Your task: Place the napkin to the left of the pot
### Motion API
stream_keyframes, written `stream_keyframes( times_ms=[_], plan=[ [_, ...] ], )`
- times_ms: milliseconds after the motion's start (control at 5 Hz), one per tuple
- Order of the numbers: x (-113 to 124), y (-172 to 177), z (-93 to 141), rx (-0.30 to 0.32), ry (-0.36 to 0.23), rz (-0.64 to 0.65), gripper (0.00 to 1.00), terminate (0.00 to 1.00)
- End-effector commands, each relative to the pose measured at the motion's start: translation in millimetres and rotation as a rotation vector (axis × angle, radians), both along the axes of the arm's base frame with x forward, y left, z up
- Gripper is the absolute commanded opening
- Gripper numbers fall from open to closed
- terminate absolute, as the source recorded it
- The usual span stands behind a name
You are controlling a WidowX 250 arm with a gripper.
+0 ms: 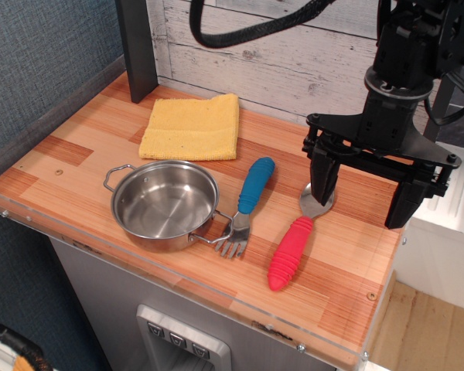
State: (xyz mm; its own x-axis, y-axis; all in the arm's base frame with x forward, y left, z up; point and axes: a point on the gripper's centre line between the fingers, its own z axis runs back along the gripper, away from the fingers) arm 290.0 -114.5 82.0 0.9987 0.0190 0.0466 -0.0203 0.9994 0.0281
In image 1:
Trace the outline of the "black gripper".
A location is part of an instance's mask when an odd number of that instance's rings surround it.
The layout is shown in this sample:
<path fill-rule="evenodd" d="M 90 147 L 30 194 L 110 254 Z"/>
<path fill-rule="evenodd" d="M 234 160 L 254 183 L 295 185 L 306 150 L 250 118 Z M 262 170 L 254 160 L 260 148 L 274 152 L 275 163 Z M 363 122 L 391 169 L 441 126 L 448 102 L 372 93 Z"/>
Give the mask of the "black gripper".
<path fill-rule="evenodd" d="M 364 77 L 368 90 L 360 114 L 310 114 L 303 150 L 310 161 L 312 196 L 322 205 L 333 194 L 340 165 L 398 182 L 384 225 L 402 228 L 424 197 L 443 196 L 458 156 L 421 135 L 414 125 L 419 102 L 433 82 L 397 87 L 374 68 Z"/>

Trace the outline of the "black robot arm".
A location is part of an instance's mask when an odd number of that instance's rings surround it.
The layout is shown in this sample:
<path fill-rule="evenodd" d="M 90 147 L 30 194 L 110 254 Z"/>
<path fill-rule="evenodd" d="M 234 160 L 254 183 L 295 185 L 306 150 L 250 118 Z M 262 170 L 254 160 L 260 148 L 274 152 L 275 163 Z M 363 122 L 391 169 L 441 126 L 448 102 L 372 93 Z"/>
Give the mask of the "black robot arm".
<path fill-rule="evenodd" d="M 404 226 L 426 198 L 443 196 L 460 158 L 414 124 L 437 79 L 464 93 L 464 1 L 382 1 L 377 52 L 366 71 L 367 98 L 355 115 L 310 114 L 303 149 L 312 196 L 326 204 L 341 165 L 397 183 L 385 225 Z"/>

